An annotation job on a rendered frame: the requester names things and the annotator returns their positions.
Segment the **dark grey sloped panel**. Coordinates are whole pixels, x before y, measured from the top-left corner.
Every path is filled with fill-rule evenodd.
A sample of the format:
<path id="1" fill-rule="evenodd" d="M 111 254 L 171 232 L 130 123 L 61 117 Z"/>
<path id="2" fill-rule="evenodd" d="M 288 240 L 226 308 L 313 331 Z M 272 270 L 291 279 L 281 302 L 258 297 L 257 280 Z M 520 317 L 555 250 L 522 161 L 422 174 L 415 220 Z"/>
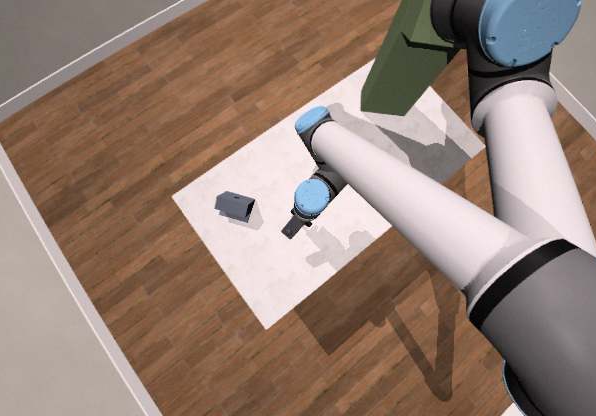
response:
<path id="1" fill-rule="evenodd" d="M 217 195 L 214 209 L 220 210 L 219 215 L 248 223 L 254 202 L 255 199 L 226 191 Z"/>

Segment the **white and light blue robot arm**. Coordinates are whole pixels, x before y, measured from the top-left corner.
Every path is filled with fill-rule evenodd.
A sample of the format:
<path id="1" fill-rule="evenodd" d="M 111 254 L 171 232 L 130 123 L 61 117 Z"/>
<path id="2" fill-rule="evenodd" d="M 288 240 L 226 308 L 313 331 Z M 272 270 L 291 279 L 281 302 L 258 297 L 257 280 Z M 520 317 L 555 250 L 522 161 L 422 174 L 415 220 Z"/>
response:
<path id="1" fill-rule="evenodd" d="M 551 120 L 549 78 L 552 48 L 580 8 L 431 1 L 435 32 L 466 40 L 470 120 L 485 139 L 494 216 L 342 127 L 325 106 L 295 123 L 319 169 L 297 187 L 281 232 L 291 240 L 348 184 L 465 295 L 524 416 L 596 416 L 596 240 Z"/>

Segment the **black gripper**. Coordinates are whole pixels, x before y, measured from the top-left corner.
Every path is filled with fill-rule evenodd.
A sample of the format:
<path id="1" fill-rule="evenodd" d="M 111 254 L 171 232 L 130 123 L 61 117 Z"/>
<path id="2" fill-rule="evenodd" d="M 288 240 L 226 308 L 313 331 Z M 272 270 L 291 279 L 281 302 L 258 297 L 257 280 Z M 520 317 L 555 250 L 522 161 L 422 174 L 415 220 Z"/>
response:
<path id="1" fill-rule="evenodd" d="M 291 210 L 291 213 L 292 213 L 293 216 L 295 215 L 294 208 Z M 309 225 L 312 225 L 312 222 L 311 221 L 307 221 L 304 225 L 307 226 L 307 227 L 309 227 Z"/>

